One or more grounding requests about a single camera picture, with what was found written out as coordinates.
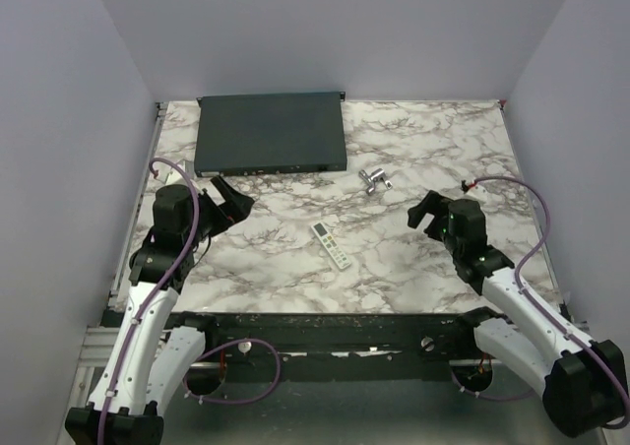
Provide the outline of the white remote control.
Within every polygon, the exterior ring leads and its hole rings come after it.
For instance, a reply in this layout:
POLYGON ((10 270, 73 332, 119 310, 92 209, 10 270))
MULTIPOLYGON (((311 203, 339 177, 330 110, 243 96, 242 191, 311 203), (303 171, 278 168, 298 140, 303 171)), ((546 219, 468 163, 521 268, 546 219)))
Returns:
POLYGON ((336 267, 340 271, 346 270, 350 266, 350 259, 327 226, 322 222, 316 222, 310 225, 310 227, 314 236, 334 262, 336 267))

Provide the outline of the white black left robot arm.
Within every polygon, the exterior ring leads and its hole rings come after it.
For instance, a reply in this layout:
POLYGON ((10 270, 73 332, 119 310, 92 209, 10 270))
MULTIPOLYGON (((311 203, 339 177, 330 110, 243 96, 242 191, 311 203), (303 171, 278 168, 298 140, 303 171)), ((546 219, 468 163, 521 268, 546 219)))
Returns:
POLYGON ((245 221, 251 197, 222 177, 211 180, 223 198, 179 180, 156 192, 153 224, 130 260, 130 288, 111 354, 82 407, 69 409, 65 429, 77 444, 158 444, 163 415, 195 360, 219 346, 210 321, 187 314, 159 341, 200 243, 245 221))

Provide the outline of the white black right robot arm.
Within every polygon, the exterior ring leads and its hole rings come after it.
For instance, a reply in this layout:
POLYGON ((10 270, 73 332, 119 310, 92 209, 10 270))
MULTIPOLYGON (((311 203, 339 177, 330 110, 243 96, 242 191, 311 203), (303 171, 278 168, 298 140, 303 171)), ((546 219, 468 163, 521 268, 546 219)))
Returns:
POLYGON ((425 216, 432 217, 425 234, 444 245, 458 277, 502 312, 457 329, 455 351, 466 358, 484 352, 509 367, 566 436, 626 425, 629 392, 620 348, 593 340, 530 287, 489 243, 479 202, 430 191, 408 210, 409 227, 425 216))

